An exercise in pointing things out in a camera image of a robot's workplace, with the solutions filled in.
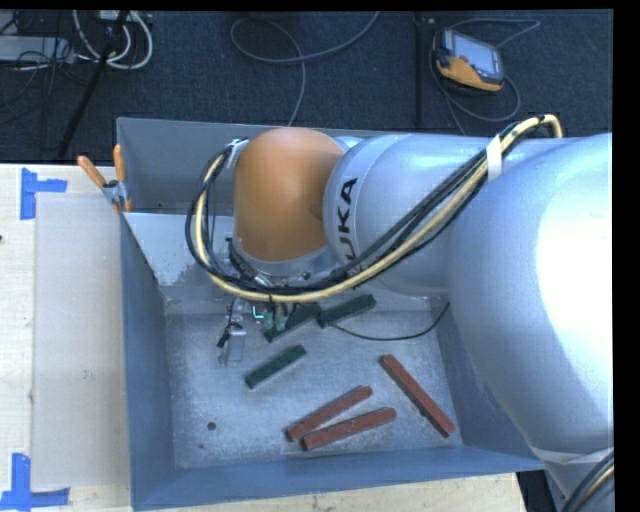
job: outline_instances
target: red stick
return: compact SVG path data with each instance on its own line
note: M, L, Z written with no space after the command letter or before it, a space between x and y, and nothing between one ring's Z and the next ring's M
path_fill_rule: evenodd
M313 450L339 439L359 434L396 419L396 411L391 407L378 409L377 411L356 416L341 423L325 427L302 438L302 446L305 450Z
M400 386L400 389L404 391L440 434L448 437L455 431L456 427L453 422L394 356L387 354L380 362L389 376Z
M358 386L346 395L325 405L321 409L307 416L300 422L289 427L285 432L289 441L295 441L299 437L311 432L314 428L319 427L323 423L335 418L338 414L353 407L359 402L369 398L373 394L373 390L369 386Z

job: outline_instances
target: light wooden board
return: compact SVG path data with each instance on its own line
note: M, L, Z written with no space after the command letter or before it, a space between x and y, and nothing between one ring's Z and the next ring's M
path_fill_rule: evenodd
M68 194L100 194L76 166L28 166L40 180L66 179ZM21 165L0 165L0 490L10 485L10 457L31 455L34 255L37 218L21 221ZM112 168L101 168L107 179ZM105 209L105 215L113 215ZM48 510L130 510L126 485L74 487L69 504ZM308 496L193 507L206 512L468 511L523 512L514 474L486 475Z

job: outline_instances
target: gray metal tray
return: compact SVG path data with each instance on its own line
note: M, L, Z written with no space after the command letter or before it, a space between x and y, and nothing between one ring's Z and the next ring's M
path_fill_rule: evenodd
M269 343L248 314L241 360L221 365L216 343L232 297L189 254L184 215L213 153L270 127L122 118L117 128L135 198L120 224L135 509L542 469L479 378L449 312L431 332L394 342L309 322ZM232 225L230 187L223 173L219 237ZM323 305L365 293L376 307L340 325L377 337L420 332L447 301L367 285ZM248 373L298 344L303 358L249 389ZM379 359L389 353L454 422L451 436L441 436L386 374ZM382 407L396 409L395 421L308 452L286 439L291 424L359 385L373 395L335 421Z

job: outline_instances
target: cable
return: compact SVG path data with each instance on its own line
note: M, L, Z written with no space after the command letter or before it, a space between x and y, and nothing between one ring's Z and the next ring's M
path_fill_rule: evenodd
M52 65L50 67L49 88L45 95L46 99L45 101L43 101L42 107L40 109L40 144L39 144L40 151L57 149L58 147L58 146L54 146L52 148L48 148L45 144L45 141L47 140L47 130L49 126L49 123L48 123L49 110L50 110L49 101L51 99L51 94L53 92L53 83L56 76L56 69L58 68L57 55L58 55L58 47L60 46L60 40L61 40L60 39L61 23L62 23L62 11L59 10L58 15L56 16L56 31L55 31L55 38L54 38L55 43L53 45L53 51L51 55ZM44 38L42 39L42 45L44 49Z
M4 31L7 30L11 25L16 25L16 28L17 28L17 24L16 24L17 18L18 18L17 9L14 9L13 14L11 15L11 19L7 21L4 25L2 25L2 27L0 27L0 35L4 34Z
M35 50L29 50L29 51L25 51L23 53L21 53L17 60L16 60L16 65L20 62L20 60L22 58L24 58L26 55L31 55L31 54L36 54L40 57L43 57L46 61L50 62L51 64L47 64L44 66L35 66L33 68L34 71L38 71L40 69L44 69L44 68L50 68L51 69L51 78L49 80L49 87L48 90L46 92L46 94L44 93L44 90L42 91L43 95L41 97L41 100L33 107L28 109L25 112L22 113L18 113L16 112L13 107L11 106L11 103L13 103L14 101L16 101L28 88L28 86L31 84L31 82L33 81L33 79L35 78L37 73L33 73L32 76L29 78L27 84L20 90L20 92L14 96L11 100L7 100L2 94L0 94L0 100L2 101L2 103L4 104L4 107L10 112L11 116L8 119L5 119L3 121L0 122L0 125L6 124L8 122L11 121L17 121L18 124L20 125L20 127L23 129L23 131L27 134L27 136L29 137L29 139L31 139L31 141L34 143L34 145L36 147L38 147L38 149L40 151L53 151L55 149L57 149L59 147L59 144L56 145L52 145L52 146L47 146L45 144L43 144L42 140L44 140L45 137L45 132L42 131L40 134L40 141L35 137L35 135L33 135L30 131L30 129L25 125L25 123L22 121L22 118L33 113L35 110L37 110L38 108L41 108L41 122L40 122L40 126L41 129L44 130L47 126L47 122L46 122L46 106L47 103L50 101L51 96L52 96L52 92L53 92L53 84L54 84L54 78L55 78L55 71L56 68L58 68L59 66L57 65L56 62L56 55L57 55L57 51L58 51L58 45L60 44L60 15L58 15L58 23L57 23L57 28L56 28L56 36L55 36L55 44L54 44L54 48L53 48L53 54L51 57L49 57L48 55L46 55L44 52L38 52Z
M504 137L515 126L516 126L516 123L512 123L511 125L507 126L499 134L499 136L501 138ZM406 240L406 238L408 237L410 231L413 231L413 229L415 227L417 227L418 224L420 222L422 222L426 218L426 216L434 208L436 208L444 199L446 199L448 196L450 196L453 193L453 191L455 191L456 188L461 183L463 183L466 179L468 179L471 176L471 174L473 173L473 170L474 170L474 166L477 165L482 158L485 158L484 152L481 152L478 155L476 155L474 158L471 158L461 168L459 168L457 171L453 172L449 177L447 177L445 180L443 180L422 201L420 201L420 203L415 205L407 214L404 215L404 217L402 217L400 220L398 220L391 228L389 228L387 230L386 233L384 233L382 236L380 236L366 250L361 252L358 256L356 256L355 258L351 259L346 264L342 265L340 268L334 269L333 272L331 272L331 274L328 277L326 277L326 278L324 278L324 279L322 279L322 280L320 280L318 282L315 282L312 287L306 287L306 288L300 287L300 288L297 288L298 292L300 290L302 290L302 289L309 289L309 288L321 289L323 286L328 286L329 284L337 283L337 282L339 282L341 280L344 280L346 277L348 277L348 273L352 269L357 268L361 263L363 263L370 256L375 254L376 251L381 249L382 246L384 246L389 240L391 240L393 238L393 236L396 235L404 227L403 232L398 236L398 238L396 238L394 244L390 247L390 250L388 252L391 252L391 250L397 248L397 246L399 245L400 242ZM460 209L460 208L464 207L465 204L466 204L466 201L461 202L458 208ZM446 225L448 225L448 223L451 222L456 215L457 214L454 212L454 214L452 216L450 216L449 220L447 220L446 222L443 222L441 224L441 228L439 228L427 240L422 242L419 247L414 248L408 254L406 254L405 256L400 258L398 260L398 262L401 261L402 259L404 259L405 257L409 256L411 253L413 253L418 248L422 248L426 244L431 242L431 240L433 240L436 236L438 236L440 231L442 229L444 229L446 227ZM248 264L246 262L237 262L237 263L243 263L244 266L248 266Z
M473 24L473 23L507 23L507 24L514 24L514 23L532 23L532 25L530 27L527 27L519 32L516 32L515 34L507 37L506 39L503 39L500 43L498 43L496 45L496 48L500 48L502 46L504 46L505 44L507 44L508 42L514 40L517 37L520 37L523 34L526 34L527 32L537 28L538 26L540 26L540 21L538 20L505 20L505 19L500 19L500 18L475 18L475 19L471 19L471 20L463 20L463 21L459 21L458 23L454 23L453 25L449 26L448 28L455 28L455 27L459 27L461 25L469 25L469 24ZM486 122L505 122L505 121L509 121L511 119L513 119L513 117L518 113L518 111L520 110L520 106L521 106L521 97L520 97L520 91L518 90L518 88L516 87L515 83L507 76L504 76L504 80L505 82L509 85L509 87L511 87L511 89L513 90L513 93L515 95L515 105L512 108L511 112L509 112L509 114L504 115L504 116L499 116L499 117L489 117L489 116L482 116L480 114L477 114L471 110L469 110L468 108L466 108L463 104L461 104L459 101L456 101L455 99L453 99L453 96L449 93L449 91L440 83L440 80L438 80L438 77L435 74L435 70L434 70L434 65L433 65L433 47L432 45L429 45L429 69L431 71L431 76L433 77L434 82L436 83L436 85L438 86L438 88L440 89L440 91L442 92L442 94L445 97L445 101L447 104L447 109L449 110L449 113L451 114L451 117L453 118L454 122L456 123L456 126L458 127L458 130L460 131L460 133L462 133L463 135L466 135L466 132L464 130L464 128L462 127L462 124L460 123L458 117L456 116L456 113L453 109L453 106L455 106L456 108L458 108L459 110L461 110L462 112L464 112L465 114L467 114L470 117L473 117L475 119L479 119L480 121L486 121Z
M78 54L78 58L80 59L85 59L85 60L90 60L92 62L98 62L100 60L100 53L91 45L91 43L89 43L89 40L87 39L87 36L85 35L84 31L82 30L82 27L80 25L80 19L78 17L78 10L77 9L73 9L71 11L72 17L73 17L73 22L75 24L76 30L78 31L78 35L80 36L80 39L82 40L82 44L84 45L84 47L89 51L89 53L93 56L93 58L91 57L87 57L86 55L80 55ZM122 60L130 51L131 49L131 34L129 32L129 29L127 29L126 26L123 26L123 32L124 35L126 37L126 46L125 49L123 51L121 51L119 54L110 57L107 59L107 65L109 67L112 67L114 69L121 69L121 70L126 70L126 71L131 71L134 69L140 69L144 66L147 65L147 63L151 60L151 56L153 55L153 36L151 35L151 31L149 30L149 27L147 26L147 24L144 22L144 20L140 17L140 15L136 12L136 11L131 11L129 16L131 16L131 18L138 24L140 25L140 27L142 28L145 38L147 40L147 52L144 55L143 59L140 62L134 63L134 64L120 64L118 61Z
M380 11L377 11L373 17L371 18L371 20L369 21L369 23L367 23L367 25L364 27L364 29L362 29L358 34L356 34L354 37L352 37L351 39L349 39L347 42L340 44L338 46L334 46L333 48L329 48L327 50L323 50L320 52L316 52L316 53L312 53L309 55L303 55L302 54L302 50L300 49L300 46L298 45L298 43L296 42L295 38L287 31L284 29L284 27L282 27L281 25L279 25L278 23L271 21L271 20L256 20L255 18L240 18L238 20L236 20L233 25L231 25L231 30L230 30L230 36L231 36L231 41L233 42L234 46L240 51L240 53L242 53L243 55L250 57L252 59L258 60L260 62L266 62L268 64L294 64L296 62L300 63L301 66L301 70L302 70L302 84L300 86L300 94L298 96L298 101L296 103L296 106L293 110L293 114L290 116L289 121L287 122L287 126L291 126L295 120L295 118L298 115L298 111L300 110L300 105L302 105L302 99L304 97L304 93L305 93L305 89L306 89L306 84L307 84L307 72L306 72L306 67L305 67L305 63L308 62L309 60L312 59L316 59L319 57L324 57L326 55L330 55L332 53L336 53L350 45L352 45L353 43L355 43L358 39L360 39L362 36L364 36L369 29L371 28L371 26L373 25L373 23L375 22L375 20L378 18L378 16L380 15ZM285 36L287 36L289 38L289 40L291 41L291 43L293 44L293 46L295 47L298 56L297 57L291 57L291 58L282 58L282 59L276 59L276 58L270 58L270 57L262 57L260 55L256 55L254 53L251 53L247 50L245 50L240 43L238 43L236 36L235 36L235 32L236 29L239 25L241 25L242 23L246 23L248 20L252 20L252 21L263 21L268 23L269 25L275 27L276 29L278 29L280 32L282 32Z
M414 338L419 338L420 336L424 336L425 334L430 333L440 323L440 320L442 319L442 317L444 316L444 314L447 312L448 309L449 309L449 303L447 302L445 304L444 308L442 308L442 311L440 312L438 317L425 330L417 332L415 334L409 334L407 336L395 336L393 338L378 338L376 336L369 336L369 335L366 335L366 334L360 334L360 333L357 333L357 332L353 332L353 331L351 331L349 329L345 329L344 327L340 327L339 325L332 324L330 322L328 322L327 325L333 327L334 329L338 329L339 331L342 331L345 334L348 334L350 336L355 336L356 338L360 338L360 339L363 339L363 340L370 340L370 341L404 341L404 340L411 340L411 339L414 339Z
M562 128L556 116L546 114L532 117L516 124L513 128L510 128L508 133L505 134L500 142L502 153L508 151L511 146L515 144L526 132L540 125L549 125L555 137L562 137ZM341 282L315 291L300 291L296 290L296 288L289 288L288 290L285 290L277 287L263 287L262 289L259 289L255 283L253 283L253 289L250 289L252 283L248 283L246 281L243 282L243 280L234 278L233 276L221 275L216 271L216 269L213 269L205 250L202 232L198 229L198 226L201 226L202 224L201 219L204 210L207 187L210 186L215 177L222 172L226 158L230 153L231 146L227 146L227 148L225 148L225 150L214 160L205 174L204 184L188 212L185 233L189 249L192 251L194 258L209 272L209 277L212 281L223 290L253 302L312 302L363 284L386 270L405 254L417 247L425 239L428 239L434 232L437 232L442 223L446 222L449 216L455 213L461 204L464 204L467 196L473 193L476 187L484 181L488 172L486 152L482 151L479 153L480 158L478 158L478 162L472 167L471 176L460 184L457 190L442 205L442 207L435 212L433 217L431 217L422 228L404 241L392 253L380 258L367 268L360 270L357 274L350 276ZM192 217L195 220L195 247L191 240ZM230 284L230 281L235 281L236 283L241 284L242 287L233 286Z
M242 328L240 324L233 321L233 308L236 304L236 300L238 300L238 297L234 297L233 300L231 301L231 305L229 306L229 319L227 320L227 325L225 326L224 331L222 331L222 335L218 339L218 343L216 343L216 346L218 348L224 347L224 344L227 342L227 340L231 336L232 327Z
M562 507L562 512L578 512L596 495L596 492L614 475L613 450L604 457L573 491Z
M371 26L373 25L373 23L376 21L376 19L378 18L378 16L380 15L380 11L376 11L373 15L373 17L371 18L371 20L369 20L369 22L367 23L367 25L360 31L358 32L355 36L353 36L351 39L349 39L347 42L342 43L338 46L334 46L333 48L329 48L327 50L322 50L320 52L316 52L316 53L311 53L308 55L299 55L298 57L291 57L291 58L283 58L283 59L274 59L274 58L269 58L269 57L262 57L260 55L256 55L255 53L250 53L247 50L243 49L238 42L236 41L235 38L235 29L237 28L238 25L240 25L241 23L246 22L247 20L251 19L251 18L240 18L239 20L236 20L234 22L234 24L231 26L231 41L233 42L233 44L235 45L235 47L240 50L244 55L246 55L247 57L251 57L252 59L255 60L259 60L262 62L267 62L270 64L292 64L295 62L307 62L309 60L312 59L316 59L319 57L324 57L326 55L330 55L332 53L336 53L350 45L352 45L353 43L355 43L358 39L360 39L362 36L364 36L369 29L371 28Z

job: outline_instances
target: blue tape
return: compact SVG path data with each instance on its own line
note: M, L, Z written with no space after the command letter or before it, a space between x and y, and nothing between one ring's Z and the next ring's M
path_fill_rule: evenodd
M21 453L11 456L11 490L0 496L0 510L30 512L33 507L66 505L69 488L51 492L31 492L31 459Z
M36 216L36 192L64 192L65 190L67 190L66 180L38 181L38 175L35 172L23 167L20 219L33 219Z

